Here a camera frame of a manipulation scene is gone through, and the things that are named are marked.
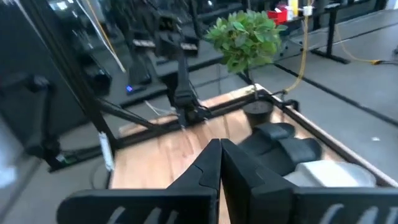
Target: green leaves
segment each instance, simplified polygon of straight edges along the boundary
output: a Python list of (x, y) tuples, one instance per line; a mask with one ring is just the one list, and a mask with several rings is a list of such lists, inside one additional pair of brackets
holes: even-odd
[(266, 12), (239, 11), (219, 18), (205, 36), (224, 57), (221, 61), (230, 72), (240, 72), (251, 65), (272, 63), (280, 46), (279, 32)]

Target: blue light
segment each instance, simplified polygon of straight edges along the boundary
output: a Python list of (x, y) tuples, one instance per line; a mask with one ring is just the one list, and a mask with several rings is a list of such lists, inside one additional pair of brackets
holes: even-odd
[(133, 91), (133, 89), (132, 89), (132, 87), (131, 87), (130, 85), (128, 85), (128, 86), (126, 87), (126, 90), (129, 91), (129, 92), (130, 92), (130, 91)]

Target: yellow cable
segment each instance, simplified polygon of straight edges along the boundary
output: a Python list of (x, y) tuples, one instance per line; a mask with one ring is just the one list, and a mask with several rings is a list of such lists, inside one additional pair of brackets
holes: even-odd
[(114, 51), (114, 49), (113, 49), (113, 47), (112, 47), (112, 44), (111, 44), (111, 42), (109, 41), (108, 36), (105, 34), (105, 31), (104, 31), (104, 29), (102, 28), (102, 26), (101, 26), (101, 24), (100, 24), (100, 22), (99, 22), (99, 20), (98, 20), (98, 18), (97, 18), (97, 15), (96, 15), (95, 12), (94, 12), (93, 7), (92, 7), (91, 4), (90, 4), (90, 1), (89, 1), (89, 0), (85, 0), (85, 1), (87, 2), (88, 7), (90, 8), (90, 11), (93, 13), (93, 15), (94, 15), (94, 20), (95, 20), (95, 22), (98, 24), (99, 29), (100, 29), (102, 35), (104, 36), (106, 42), (107, 42), (108, 45), (109, 45), (109, 48), (111, 49), (112, 53), (116, 55), (116, 52)]
[[(311, 0), (308, 0), (307, 3), (308, 6), (311, 5)], [(305, 59), (307, 58), (307, 47), (308, 47), (308, 16), (304, 17), (304, 40), (303, 40), (303, 55), (301, 57), (301, 64), (300, 64), (300, 71), (298, 72), (298, 77), (296, 78), (296, 81), (289, 86), (288, 88), (285, 89), (285, 91), (288, 93), (292, 91), (294, 88), (296, 88), (301, 80), (304, 77), (304, 71), (305, 71)]]
[(336, 30), (337, 38), (338, 38), (338, 40), (339, 40), (339, 42), (340, 42), (340, 44), (341, 44), (341, 48), (343, 49), (343, 52), (344, 52), (346, 55), (348, 55), (351, 59), (353, 59), (353, 60), (355, 60), (355, 61), (358, 61), (358, 62), (368, 62), (368, 63), (371, 63), (372, 65), (375, 65), (376, 63), (378, 63), (378, 62), (380, 61), (380, 60), (361, 59), (361, 58), (355, 57), (353, 54), (351, 54), (351, 53), (346, 49), (346, 47), (345, 47), (345, 45), (344, 45), (344, 43), (343, 43), (343, 40), (341, 39), (340, 31), (339, 31), (339, 29), (338, 29), (338, 25), (337, 25), (337, 24), (335, 25), (335, 30)]

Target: gray floor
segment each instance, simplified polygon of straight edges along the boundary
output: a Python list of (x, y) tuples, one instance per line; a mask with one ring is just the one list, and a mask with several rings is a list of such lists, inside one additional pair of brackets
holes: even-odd
[[(354, 22), (346, 22), (340, 25), (340, 32), (344, 39), (363, 32), (388, 26), (398, 22), (397, 12), (385, 12), (373, 14)], [(345, 41), (346, 48), (354, 55), (362, 58), (376, 57), (388, 58), (391, 50), (398, 42), (393, 38), (398, 31), (398, 26), (393, 26), (370, 34), (362, 35), (353, 40)], [(326, 43), (325, 31), (318, 31), (310, 36), (310, 45), (323, 46)], [(299, 51), (294, 47), (288, 49), (290, 56)], [(334, 48), (335, 54), (344, 56), (339, 45)], [(297, 70), (300, 57), (291, 57), (286, 54), (285, 59), (278, 61), (281, 65)], [(191, 73), (194, 85), (214, 80), (216, 78), (216, 65)], [(308, 54), (305, 76), (322, 83), (329, 88), (339, 91), (347, 97), (360, 101), (362, 104), (374, 108), (381, 113), (398, 119), (397, 106), (390, 105), (395, 100), (395, 85), (398, 68), (391, 65), (372, 66), (361, 62), (353, 62), (349, 65), (340, 65), (329, 60)], [(281, 69), (268, 65), (255, 69), (254, 78), (270, 91), (280, 90), (291, 85), (295, 77)], [(228, 75), (224, 67), (221, 67), (221, 76), (227, 78), (221, 81), (221, 92), (226, 93), (246, 84), (234, 75)], [(197, 88), (200, 99), (207, 99), (219, 95), (217, 83), (211, 83)], [(377, 119), (347, 103), (321, 91), (308, 83), (302, 82), (291, 91), (289, 98), (295, 98), (302, 104), (302, 113), (328, 131), (337, 140), (343, 142), (352, 150), (362, 155), (369, 162), (382, 171), (398, 180), (396, 158), (398, 151), (398, 129)], [(159, 108), (168, 108), (170, 105), (166, 97), (162, 96), (150, 101)], [(147, 118), (155, 118), (154, 114), (145, 104), (137, 105), (129, 110)], [(118, 128), (127, 122), (112, 116), (106, 116), (106, 121), (114, 134)], [(79, 127), (61, 138), (64, 148), (74, 149), (78, 147), (98, 144), (95, 128), (87, 124)], [(81, 189), (90, 188), (90, 174), (96, 170), (102, 160), (95, 159), (84, 164), (63, 170), (56, 174), (47, 173), (47, 165), (37, 159), (21, 159), (19, 162), (19, 179), (6, 189), (0, 190), (0, 223), (1, 214), (3, 223), (19, 224), (51, 224), (55, 223), (55, 211), (58, 204), (67, 195)], [(95, 172), (95, 185), (102, 187), (105, 177), (103, 167)], [(19, 193), (19, 186), (27, 186)], [(16, 203), (5, 208), (12, 201), (10, 198), (16, 194)]]

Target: wooden floor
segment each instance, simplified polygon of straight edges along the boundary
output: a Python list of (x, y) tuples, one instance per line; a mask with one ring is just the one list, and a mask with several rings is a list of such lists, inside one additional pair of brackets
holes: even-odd
[[(214, 106), (225, 101), (249, 93), (251, 87), (217, 96), (203, 102), (206, 106)], [(281, 122), (281, 112), (275, 108), (272, 122)], [(164, 123), (175, 119), (174, 116), (159, 118), (155, 123)], [(296, 128), (296, 138), (313, 138), (313, 136), (288, 116), (284, 122)], [(142, 130), (140, 126), (121, 128), (121, 135)], [(136, 144), (117, 152), (115, 170), (111, 179), (110, 189), (164, 189), (177, 179), (213, 138), (229, 138), (235, 143), (248, 137), (251, 129), (243, 111), (238, 110), (224, 117), (211, 119), (203, 124), (165, 134), (154, 139)], [(323, 158), (342, 161), (334, 151), (323, 146)], [(229, 223), (225, 197), (221, 191), (220, 223)]]

